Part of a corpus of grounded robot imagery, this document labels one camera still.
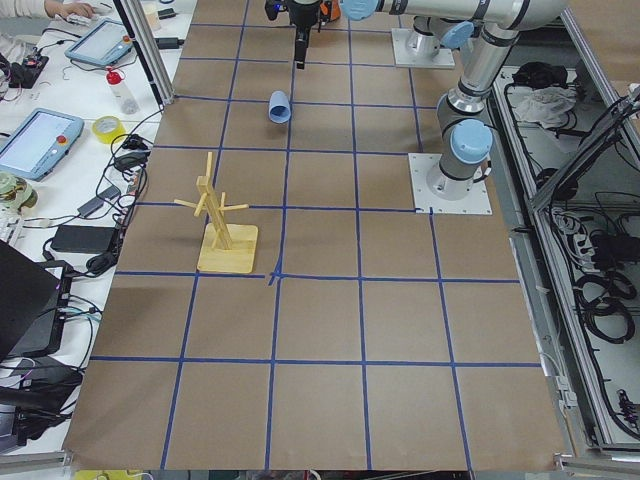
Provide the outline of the person hand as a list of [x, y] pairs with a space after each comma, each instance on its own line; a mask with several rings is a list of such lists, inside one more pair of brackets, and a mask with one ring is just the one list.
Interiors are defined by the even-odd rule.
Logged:
[[45, 0], [44, 8], [50, 18], [58, 16], [66, 19], [69, 15], [78, 15], [91, 19], [94, 16], [93, 7], [85, 2], [62, 3], [55, 0]]

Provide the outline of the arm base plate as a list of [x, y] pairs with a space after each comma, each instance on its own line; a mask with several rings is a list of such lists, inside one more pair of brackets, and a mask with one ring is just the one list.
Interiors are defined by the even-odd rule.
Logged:
[[441, 47], [433, 35], [423, 35], [414, 30], [391, 30], [395, 65], [404, 68], [446, 69], [455, 68], [451, 49]]
[[453, 180], [440, 169], [440, 154], [408, 155], [414, 209], [424, 214], [491, 215], [482, 168], [467, 180]]

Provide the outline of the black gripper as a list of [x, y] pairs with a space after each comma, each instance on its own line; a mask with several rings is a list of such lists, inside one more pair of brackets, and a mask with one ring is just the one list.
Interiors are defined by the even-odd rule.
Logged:
[[294, 63], [297, 69], [305, 68], [310, 39], [309, 29], [318, 23], [319, 8], [319, 0], [290, 0], [288, 2], [290, 22], [297, 28], [294, 42]]

